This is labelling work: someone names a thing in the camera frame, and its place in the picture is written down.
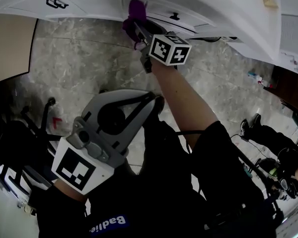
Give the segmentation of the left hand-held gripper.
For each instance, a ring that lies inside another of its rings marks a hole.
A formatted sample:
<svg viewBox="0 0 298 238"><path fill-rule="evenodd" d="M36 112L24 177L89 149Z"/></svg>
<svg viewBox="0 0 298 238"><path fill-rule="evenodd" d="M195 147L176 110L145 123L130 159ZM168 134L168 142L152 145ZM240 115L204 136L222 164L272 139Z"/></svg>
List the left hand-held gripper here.
<svg viewBox="0 0 298 238"><path fill-rule="evenodd" d="M59 141L52 172L77 192L86 195L114 175L126 158L77 117L71 135Z"/></svg>

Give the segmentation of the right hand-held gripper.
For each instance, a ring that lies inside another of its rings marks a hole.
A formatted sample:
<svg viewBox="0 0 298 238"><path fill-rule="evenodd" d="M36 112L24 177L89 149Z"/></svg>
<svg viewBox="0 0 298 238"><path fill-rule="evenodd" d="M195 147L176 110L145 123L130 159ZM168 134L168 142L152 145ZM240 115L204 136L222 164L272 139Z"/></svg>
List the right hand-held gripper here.
<svg viewBox="0 0 298 238"><path fill-rule="evenodd" d="M151 73L153 60L176 69L185 64L192 49L187 41L176 35L166 35L167 30L151 20L146 24L134 22L134 25L139 39L148 44L141 50L141 63L146 73Z"/></svg>

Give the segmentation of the purple cloth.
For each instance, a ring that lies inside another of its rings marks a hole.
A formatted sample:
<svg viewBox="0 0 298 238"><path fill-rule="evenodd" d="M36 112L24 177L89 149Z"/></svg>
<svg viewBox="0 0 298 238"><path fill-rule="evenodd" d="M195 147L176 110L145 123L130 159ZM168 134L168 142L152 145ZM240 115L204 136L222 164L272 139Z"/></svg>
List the purple cloth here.
<svg viewBox="0 0 298 238"><path fill-rule="evenodd" d="M128 18L123 21L122 29L134 42L134 50L136 50L137 44L142 42L137 32L140 30L145 30L147 23L145 4L140 0L131 0L129 3L128 12Z"/></svg>

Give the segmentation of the person's right forearm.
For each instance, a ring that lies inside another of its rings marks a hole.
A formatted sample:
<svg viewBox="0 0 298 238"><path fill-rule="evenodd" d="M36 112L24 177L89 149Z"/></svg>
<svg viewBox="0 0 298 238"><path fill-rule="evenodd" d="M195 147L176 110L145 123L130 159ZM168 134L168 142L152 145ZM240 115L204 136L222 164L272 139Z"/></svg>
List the person's right forearm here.
<svg viewBox="0 0 298 238"><path fill-rule="evenodd" d="M151 71L181 132L205 130L218 120L210 106L178 70L155 59L151 60L151 64Z"/></svg>

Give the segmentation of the person's left forearm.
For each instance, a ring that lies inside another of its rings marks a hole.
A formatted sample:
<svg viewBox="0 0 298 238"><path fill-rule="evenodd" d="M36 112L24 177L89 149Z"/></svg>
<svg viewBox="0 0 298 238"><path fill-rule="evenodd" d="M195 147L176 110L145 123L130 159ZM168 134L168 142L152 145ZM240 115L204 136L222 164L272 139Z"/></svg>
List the person's left forearm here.
<svg viewBox="0 0 298 238"><path fill-rule="evenodd" d="M54 183L54 187L56 187L59 191L61 191L66 196L68 196L76 201L82 202L84 204L86 203L86 201L88 199L88 195L81 194L80 192L76 191L74 188L69 186L67 183L65 183L61 179L56 180L56 182Z"/></svg>

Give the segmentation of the person's black trousers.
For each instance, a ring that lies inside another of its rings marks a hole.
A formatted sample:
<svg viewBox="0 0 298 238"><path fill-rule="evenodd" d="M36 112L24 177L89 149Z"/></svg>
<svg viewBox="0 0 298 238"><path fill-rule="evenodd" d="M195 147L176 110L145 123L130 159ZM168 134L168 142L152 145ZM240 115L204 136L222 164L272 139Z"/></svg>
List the person's black trousers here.
<svg viewBox="0 0 298 238"><path fill-rule="evenodd" d="M159 119L144 125L145 152L139 175L149 179L169 179L171 182L190 182L189 154L184 151L178 135Z"/></svg>

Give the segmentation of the black office chair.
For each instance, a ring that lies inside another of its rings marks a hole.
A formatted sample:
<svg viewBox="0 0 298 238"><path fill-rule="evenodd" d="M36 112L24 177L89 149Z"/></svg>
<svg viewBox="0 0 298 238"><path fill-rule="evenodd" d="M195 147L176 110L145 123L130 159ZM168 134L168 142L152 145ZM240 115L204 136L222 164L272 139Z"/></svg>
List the black office chair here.
<svg viewBox="0 0 298 238"><path fill-rule="evenodd" d="M21 179L31 177L46 187L56 180L51 171L56 153L52 142L59 141L61 136L46 132L49 108L55 103L55 98L48 99L40 127L28 117L28 106L21 111L23 121L0 119L0 184L8 192L12 190L5 181L9 169L15 171L15 176L8 179L25 195L29 192L21 186Z"/></svg>

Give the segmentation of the white vanity cabinet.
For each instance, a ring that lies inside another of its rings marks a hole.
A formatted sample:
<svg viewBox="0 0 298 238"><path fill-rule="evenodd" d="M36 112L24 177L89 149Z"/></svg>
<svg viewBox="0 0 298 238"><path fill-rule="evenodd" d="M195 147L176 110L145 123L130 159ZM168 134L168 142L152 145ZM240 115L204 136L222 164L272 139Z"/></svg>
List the white vanity cabinet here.
<svg viewBox="0 0 298 238"><path fill-rule="evenodd" d="M69 6L52 8L45 0L0 0L0 13L53 20L62 17L124 21L131 0L59 0ZM281 0L278 8L265 7L263 0L165 0L206 17L212 25L185 38L234 37L231 46L246 57L275 62L281 42Z"/></svg>

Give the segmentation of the person's black shirt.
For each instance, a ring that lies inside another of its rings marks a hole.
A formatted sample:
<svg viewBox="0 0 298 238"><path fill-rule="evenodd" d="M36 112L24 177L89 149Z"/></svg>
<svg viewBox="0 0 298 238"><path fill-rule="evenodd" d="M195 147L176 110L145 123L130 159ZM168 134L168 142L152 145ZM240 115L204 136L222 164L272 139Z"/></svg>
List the person's black shirt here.
<svg viewBox="0 0 298 238"><path fill-rule="evenodd" d="M90 193L88 216L51 187L37 209L39 238L276 238L272 206L237 153L217 121L189 154L190 182L121 169Z"/></svg>

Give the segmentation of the white blue tube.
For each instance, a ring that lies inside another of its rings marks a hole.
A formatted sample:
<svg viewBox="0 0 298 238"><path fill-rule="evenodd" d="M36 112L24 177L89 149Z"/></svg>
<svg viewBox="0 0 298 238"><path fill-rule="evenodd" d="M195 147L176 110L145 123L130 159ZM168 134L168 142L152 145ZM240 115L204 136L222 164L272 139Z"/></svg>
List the white blue tube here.
<svg viewBox="0 0 298 238"><path fill-rule="evenodd" d="M254 72L249 71L247 76L259 84L262 82L262 77Z"/></svg>

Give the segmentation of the white red tube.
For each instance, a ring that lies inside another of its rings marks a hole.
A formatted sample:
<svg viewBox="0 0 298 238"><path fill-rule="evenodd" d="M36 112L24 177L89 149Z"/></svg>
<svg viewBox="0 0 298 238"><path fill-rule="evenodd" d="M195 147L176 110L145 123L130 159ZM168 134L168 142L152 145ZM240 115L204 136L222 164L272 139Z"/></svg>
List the white red tube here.
<svg viewBox="0 0 298 238"><path fill-rule="evenodd" d="M258 81L258 83L266 88L274 88L274 85L272 83L270 83L269 81L266 81L264 79Z"/></svg>

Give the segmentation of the dark brown wooden cabinet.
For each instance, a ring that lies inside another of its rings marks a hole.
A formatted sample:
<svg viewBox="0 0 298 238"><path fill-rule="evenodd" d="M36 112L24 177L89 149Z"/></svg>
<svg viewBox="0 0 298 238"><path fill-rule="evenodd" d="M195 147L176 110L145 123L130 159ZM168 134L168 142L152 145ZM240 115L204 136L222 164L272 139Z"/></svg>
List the dark brown wooden cabinet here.
<svg viewBox="0 0 298 238"><path fill-rule="evenodd" d="M274 66L270 83L264 89L277 96L285 107L293 111L292 118L298 127L298 74Z"/></svg>

